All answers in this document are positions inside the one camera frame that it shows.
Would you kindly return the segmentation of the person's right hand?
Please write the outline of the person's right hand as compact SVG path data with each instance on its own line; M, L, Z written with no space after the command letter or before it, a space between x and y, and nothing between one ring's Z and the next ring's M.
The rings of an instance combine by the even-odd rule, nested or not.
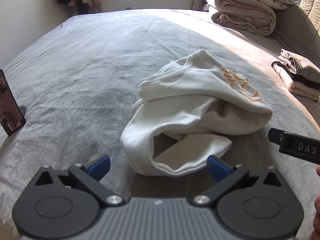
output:
M310 239L320 240L320 194L317 194L314 205L315 205L316 213L313 220L313 232L310 236Z

